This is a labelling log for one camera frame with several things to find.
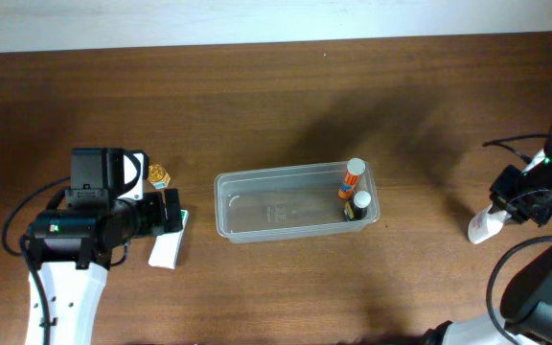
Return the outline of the white spray bottle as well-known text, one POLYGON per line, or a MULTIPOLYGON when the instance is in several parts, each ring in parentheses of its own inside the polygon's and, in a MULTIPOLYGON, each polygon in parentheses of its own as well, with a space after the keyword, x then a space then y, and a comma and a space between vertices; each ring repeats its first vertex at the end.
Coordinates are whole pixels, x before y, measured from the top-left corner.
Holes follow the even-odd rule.
POLYGON ((468 227, 469 241, 479 244, 495 236, 510 218, 511 215, 507 211, 490 204, 471 219, 468 227))

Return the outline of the dark bottle white cap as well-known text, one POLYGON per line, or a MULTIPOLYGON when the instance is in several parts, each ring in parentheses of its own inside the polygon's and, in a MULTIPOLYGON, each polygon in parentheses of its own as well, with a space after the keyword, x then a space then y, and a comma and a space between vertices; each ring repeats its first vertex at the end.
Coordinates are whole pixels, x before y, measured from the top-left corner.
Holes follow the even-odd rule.
POLYGON ((344 204, 343 215, 347 221, 357 221, 365 218, 367 209, 372 201, 371 195, 366 191, 356 192, 344 204))

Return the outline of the orange tube white cap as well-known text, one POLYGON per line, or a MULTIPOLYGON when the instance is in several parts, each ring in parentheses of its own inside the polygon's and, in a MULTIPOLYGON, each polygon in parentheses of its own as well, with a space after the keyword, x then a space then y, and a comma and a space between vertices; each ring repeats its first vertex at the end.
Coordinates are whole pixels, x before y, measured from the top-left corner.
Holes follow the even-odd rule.
POLYGON ((338 189, 338 196, 348 199, 354 191, 359 179, 366 169, 365 162, 360 158, 352 158, 346 164, 346 172, 338 189))

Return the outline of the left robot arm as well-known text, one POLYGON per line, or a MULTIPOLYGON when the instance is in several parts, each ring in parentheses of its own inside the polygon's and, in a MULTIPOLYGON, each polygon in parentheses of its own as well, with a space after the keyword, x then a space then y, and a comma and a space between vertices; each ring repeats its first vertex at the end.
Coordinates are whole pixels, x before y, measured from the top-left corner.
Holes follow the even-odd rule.
POLYGON ((176 189, 144 190, 141 150, 74 149, 59 190, 19 241, 29 269, 28 344, 88 344, 116 248, 153 238, 149 264, 173 269, 188 212, 176 189))

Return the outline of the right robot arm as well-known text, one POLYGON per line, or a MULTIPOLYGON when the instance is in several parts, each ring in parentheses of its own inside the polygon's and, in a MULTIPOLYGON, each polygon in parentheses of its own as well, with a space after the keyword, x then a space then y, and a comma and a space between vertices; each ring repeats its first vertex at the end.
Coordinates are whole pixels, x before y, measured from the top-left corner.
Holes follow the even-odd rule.
MULTIPOLYGON (((490 188, 490 205, 470 222, 470 242, 479 244, 507 224, 528 220, 538 226, 552 217, 552 124, 541 136, 544 144, 533 157, 522 155, 520 170, 507 166, 490 188)), ((535 237, 510 248, 490 275, 484 315, 466 322, 447 321, 427 330, 420 343, 449 344, 552 344, 552 235, 535 237), (546 249, 509 282, 499 305, 494 305, 494 286, 502 267, 519 251, 536 244, 546 249)))

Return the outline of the clear plastic container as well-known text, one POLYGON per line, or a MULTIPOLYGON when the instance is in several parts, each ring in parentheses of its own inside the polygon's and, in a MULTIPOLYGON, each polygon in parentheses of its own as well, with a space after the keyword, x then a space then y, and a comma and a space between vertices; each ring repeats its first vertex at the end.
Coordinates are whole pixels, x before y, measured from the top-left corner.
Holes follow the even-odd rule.
POLYGON ((218 233, 232 243, 268 242, 358 232, 380 218, 380 204, 369 165, 356 191, 370 195, 360 220, 344 216, 338 196, 345 161, 227 172, 215 179, 218 233))

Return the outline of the white green medicine box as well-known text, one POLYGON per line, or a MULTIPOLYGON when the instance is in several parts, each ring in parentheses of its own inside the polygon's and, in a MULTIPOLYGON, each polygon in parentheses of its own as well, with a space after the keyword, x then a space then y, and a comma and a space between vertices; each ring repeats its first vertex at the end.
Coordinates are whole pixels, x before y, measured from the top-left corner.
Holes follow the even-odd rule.
POLYGON ((182 229, 175 233, 160 235, 156 238, 149 256, 149 265, 152 267, 174 270, 179 254, 184 231, 189 219, 187 210, 181 211, 182 229))

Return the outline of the gold lid small jar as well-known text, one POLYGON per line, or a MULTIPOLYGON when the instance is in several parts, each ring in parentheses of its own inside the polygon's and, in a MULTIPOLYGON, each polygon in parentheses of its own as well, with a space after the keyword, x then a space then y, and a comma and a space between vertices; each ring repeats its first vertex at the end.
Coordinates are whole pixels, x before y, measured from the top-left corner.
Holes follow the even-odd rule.
POLYGON ((171 182, 171 177, 163 166, 151 164, 149 165, 148 181, 157 190, 166 189, 171 182))

